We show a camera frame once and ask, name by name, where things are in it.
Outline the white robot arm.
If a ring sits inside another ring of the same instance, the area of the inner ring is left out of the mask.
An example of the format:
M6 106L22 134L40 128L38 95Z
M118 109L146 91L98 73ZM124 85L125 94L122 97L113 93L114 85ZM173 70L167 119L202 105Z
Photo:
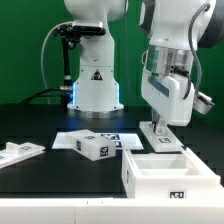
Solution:
M73 17L71 28L81 39L79 77L68 108L85 116L110 115L123 109L114 78L115 42L108 24L126 14L128 0L64 0ZM199 66L199 46L212 23L221 18L222 0L142 0L140 27L149 38L143 62L141 95L152 107L153 132L185 126L194 109L212 105L191 81Z

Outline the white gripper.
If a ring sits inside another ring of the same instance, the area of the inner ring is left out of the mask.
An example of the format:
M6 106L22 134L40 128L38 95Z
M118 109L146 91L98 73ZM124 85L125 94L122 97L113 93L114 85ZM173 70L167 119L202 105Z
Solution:
M192 114L194 85L191 85L187 98L188 80L179 75L165 76L161 82L155 76L143 70L141 94L146 102L155 110L151 113L153 132L162 136L167 133L167 124L186 126Z

